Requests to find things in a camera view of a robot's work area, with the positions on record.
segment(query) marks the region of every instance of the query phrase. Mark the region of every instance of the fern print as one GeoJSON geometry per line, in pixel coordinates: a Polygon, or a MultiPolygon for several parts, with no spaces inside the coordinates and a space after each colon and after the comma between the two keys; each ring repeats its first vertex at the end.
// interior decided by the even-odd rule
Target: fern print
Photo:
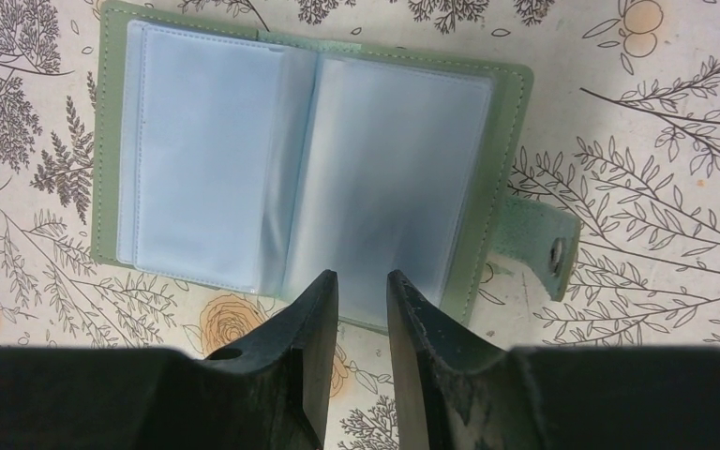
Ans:
{"type": "MultiPolygon", "coordinates": [[[[87,87],[95,109],[97,87],[92,72],[88,74],[87,87]]],[[[67,96],[67,130],[70,133],[70,147],[54,131],[51,132],[53,154],[42,151],[42,164],[37,165],[31,186],[49,193],[56,192],[62,206],[75,204],[79,218],[86,223],[86,213],[91,202],[93,133],[87,132],[70,96],[67,96]]]]}
{"type": "Polygon", "coordinates": [[[542,23],[556,0],[515,0],[517,15],[526,26],[542,23]]]}
{"type": "Polygon", "coordinates": [[[59,27],[50,0],[0,1],[0,163],[29,165],[39,117],[23,92],[22,75],[59,76],[59,27]]]}
{"type": "Polygon", "coordinates": [[[340,450],[398,450],[398,418],[396,404],[388,396],[379,396],[376,405],[363,412],[353,409],[340,427],[356,438],[339,442],[340,450]]]}
{"type": "Polygon", "coordinates": [[[435,29],[447,35],[457,31],[459,22],[478,22],[487,10],[489,0],[408,0],[407,6],[416,22],[432,21],[435,29]]]}

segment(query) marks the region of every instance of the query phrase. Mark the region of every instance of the patterned surface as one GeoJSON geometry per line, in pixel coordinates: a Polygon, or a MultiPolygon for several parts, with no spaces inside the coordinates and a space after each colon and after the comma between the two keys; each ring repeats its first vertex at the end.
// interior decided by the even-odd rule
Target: patterned surface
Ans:
{"type": "MultiPolygon", "coordinates": [[[[89,259],[100,3],[0,0],[0,345],[199,356],[279,305],[89,259]]],[[[581,217],[577,270],[553,304],[521,266],[490,258],[472,330],[504,347],[720,346],[720,0],[151,6],[531,66],[511,189],[581,217]]],[[[398,448],[386,339],[341,325],[338,343],[327,448],[398,448]]]]}

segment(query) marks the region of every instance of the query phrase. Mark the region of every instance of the leaf pattern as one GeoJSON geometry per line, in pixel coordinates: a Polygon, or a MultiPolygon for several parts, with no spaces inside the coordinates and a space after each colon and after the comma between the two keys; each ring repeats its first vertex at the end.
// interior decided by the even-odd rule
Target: leaf pattern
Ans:
{"type": "Polygon", "coordinates": [[[15,172],[28,167],[42,132],[22,76],[63,75],[56,15],[50,0],[0,1],[0,163],[15,172]]]}

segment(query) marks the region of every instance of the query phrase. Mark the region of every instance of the green card holder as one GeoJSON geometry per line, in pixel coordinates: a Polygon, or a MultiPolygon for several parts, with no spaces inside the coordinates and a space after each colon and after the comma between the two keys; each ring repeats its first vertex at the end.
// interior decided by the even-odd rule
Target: green card holder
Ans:
{"type": "MultiPolygon", "coordinates": [[[[442,298],[435,300],[439,301],[441,310],[467,324],[490,251],[525,263],[552,300],[562,299],[578,248],[579,221],[551,206],[512,197],[506,187],[533,84],[533,75],[527,67],[433,52],[293,37],[118,1],[107,2],[101,15],[92,220],[92,255],[97,262],[133,267],[120,263],[117,258],[121,131],[131,21],[346,55],[370,63],[492,80],[495,95],[489,103],[478,156],[458,221],[442,298]]],[[[346,316],[341,319],[385,331],[378,322],[346,316]]]]}

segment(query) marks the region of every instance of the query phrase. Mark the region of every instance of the orange flower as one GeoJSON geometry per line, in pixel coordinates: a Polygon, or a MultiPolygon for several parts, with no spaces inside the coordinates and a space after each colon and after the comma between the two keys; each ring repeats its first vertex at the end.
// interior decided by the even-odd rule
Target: orange flower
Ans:
{"type": "Polygon", "coordinates": [[[330,377],[330,397],[336,396],[343,388],[343,381],[349,378],[349,371],[346,370],[346,353],[336,344],[336,352],[333,357],[333,372],[330,377]]]}
{"type": "Polygon", "coordinates": [[[231,293],[208,302],[200,313],[202,353],[211,354],[266,320],[252,303],[231,293]]]}

